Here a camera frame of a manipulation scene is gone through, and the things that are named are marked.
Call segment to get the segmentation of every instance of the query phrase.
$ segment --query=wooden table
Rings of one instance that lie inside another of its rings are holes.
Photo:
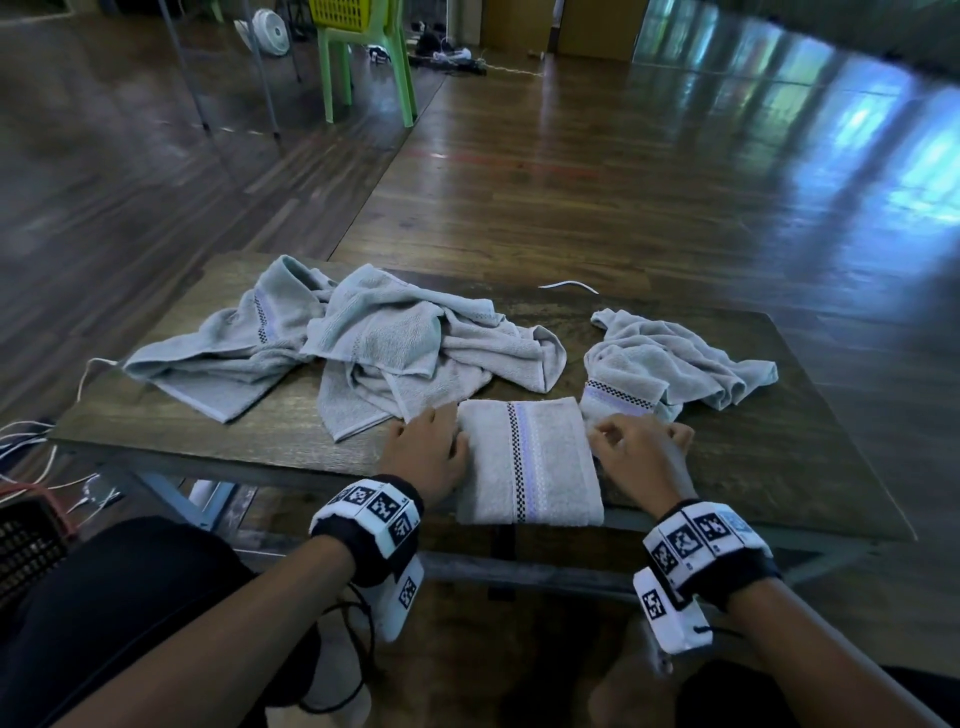
[[[196,330],[213,311],[236,305],[272,259],[261,254],[212,259],[203,278],[142,343]],[[351,268],[304,262],[335,279]],[[741,405],[724,412],[699,403],[684,409],[681,422],[697,430],[689,467],[700,495],[728,503],[774,549],[785,549],[785,573],[793,583],[849,563],[883,544],[914,540],[903,513],[768,316],[666,301],[606,299],[579,290],[542,291],[420,274],[400,276],[427,288],[491,298],[497,310],[515,323],[542,324],[554,331],[566,347],[568,361],[549,398],[579,399],[586,378],[584,353],[603,336],[601,329],[590,324],[590,314],[607,306],[683,324],[734,359],[776,361],[780,381],[757,390]],[[162,501],[175,518],[212,528],[224,513],[219,532],[263,566],[295,543],[263,538],[254,543],[250,534],[236,531],[253,488],[265,485],[333,495],[349,476],[374,474],[385,425],[334,444],[316,409],[322,371],[323,362],[296,369],[231,425],[220,425],[153,386],[111,371],[87,388],[51,440],[94,461],[120,490],[141,491]],[[535,400],[543,396],[496,379],[478,397]],[[219,485],[207,506],[198,508],[180,494],[169,476],[208,478]],[[236,488],[236,483],[244,484],[243,488]],[[615,488],[608,484],[603,488],[606,527],[650,528],[652,521],[645,513]],[[500,555],[509,557],[509,553]],[[634,598],[628,574],[453,554],[428,553],[423,561],[428,577]]]

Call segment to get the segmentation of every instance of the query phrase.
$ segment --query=hand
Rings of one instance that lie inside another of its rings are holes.
[[[467,472],[467,434],[457,434],[457,405],[432,407],[408,425],[394,420],[377,472],[410,483],[431,508],[453,492]]]
[[[681,500],[697,497],[685,462],[692,427],[665,425],[653,415],[613,415],[588,438],[611,480],[655,519]]]

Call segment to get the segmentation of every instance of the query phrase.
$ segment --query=yellow plastic basket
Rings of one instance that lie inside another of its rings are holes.
[[[364,33],[370,23],[370,0],[310,0],[310,16],[326,28]]]

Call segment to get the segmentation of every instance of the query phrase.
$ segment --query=crumpled towel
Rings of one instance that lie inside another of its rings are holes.
[[[371,265],[341,281],[301,352],[327,359],[317,406],[334,441],[466,400],[493,375],[547,392],[566,364],[547,329],[515,326],[487,299],[419,288]]]
[[[458,522],[603,524],[600,484],[575,399],[467,400],[457,421],[470,439]]]
[[[300,351],[307,324],[323,318],[335,285],[316,268],[282,255],[236,308],[212,314],[195,333],[142,347],[123,370],[217,422],[229,422],[313,358]]]
[[[617,412],[653,412],[673,422],[686,402],[722,410],[777,381],[776,363],[733,361],[679,324],[609,308],[590,321],[606,334],[584,356],[588,381],[580,408],[588,426]]]

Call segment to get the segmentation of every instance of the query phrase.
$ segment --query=purple stripe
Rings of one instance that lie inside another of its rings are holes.
[[[602,389],[591,387],[589,384],[584,388],[584,397],[593,397],[595,400],[602,401],[604,404],[613,407],[617,412],[622,412],[625,415],[647,415],[653,412],[652,409],[622,400],[620,397],[614,397]]]
[[[527,408],[523,402],[514,402],[516,423],[520,429],[520,451],[523,460],[523,493],[527,501],[527,522],[537,518],[537,506],[534,501],[534,482],[537,476],[537,467],[534,462],[534,449],[530,432],[531,424],[527,418]]]
[[[264,327],[264,330],[267,332],[267,338],[270,341],[276,341],[276,331],[274,331],[274,316],[273,310],[270,308],[270,301],[267,299],[267,294],[263,292],[262,288],[254,288],[254,295],[260,300],[260,308],[263,309],[263,315],[267,317],[267,325]]]

